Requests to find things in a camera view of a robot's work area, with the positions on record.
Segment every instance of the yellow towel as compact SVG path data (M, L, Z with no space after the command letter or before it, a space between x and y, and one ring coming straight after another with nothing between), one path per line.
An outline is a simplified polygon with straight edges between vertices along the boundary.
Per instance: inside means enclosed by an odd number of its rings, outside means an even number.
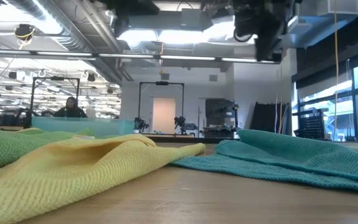
M204 150L157 147L136 134L42 146L0 169L0 223L43 214Z

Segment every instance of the knit towel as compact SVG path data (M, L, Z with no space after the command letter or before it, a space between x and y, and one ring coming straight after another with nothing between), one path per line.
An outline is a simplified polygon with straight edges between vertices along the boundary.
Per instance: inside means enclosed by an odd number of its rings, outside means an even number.
M239 131L216 153L174 162L176 166L326 188L358 190L358 152L332 142L263 131Z
M0 169L0 223L43 214L204 150L157 147L140 134L47 144Z
M34 149L51 142L70 139L79 134L91 135L92 133L89 130L80 133L44 132L37 128L19 132L0 131L0 168L18 160Z

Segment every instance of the wooden table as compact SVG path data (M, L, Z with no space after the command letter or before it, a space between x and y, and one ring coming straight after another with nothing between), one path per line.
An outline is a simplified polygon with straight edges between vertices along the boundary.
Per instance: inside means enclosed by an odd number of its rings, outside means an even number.
M23 223L358 223L358 193L167 166Z

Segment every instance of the teal towel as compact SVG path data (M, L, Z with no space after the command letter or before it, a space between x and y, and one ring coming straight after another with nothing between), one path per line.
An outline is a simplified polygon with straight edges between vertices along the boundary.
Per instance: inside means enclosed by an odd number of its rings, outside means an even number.
M241 141L223 141L215 154L187 157L176 166L242 177L358 190L358 152L339 144L263 131L239 131Z

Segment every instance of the green towel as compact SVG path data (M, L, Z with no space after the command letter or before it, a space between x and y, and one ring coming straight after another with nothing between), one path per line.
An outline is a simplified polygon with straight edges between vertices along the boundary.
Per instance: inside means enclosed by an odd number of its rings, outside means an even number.
M332 142L263 131L239 131L241 141L223 141L216 153L188 157L176 166L281 182L358 190L358 152Z
M89 130L80 133L44 132L35 128L19 132L0 131L0 168L15 162L34 149L51 142L70 139L79 134L89 136L92 133Z

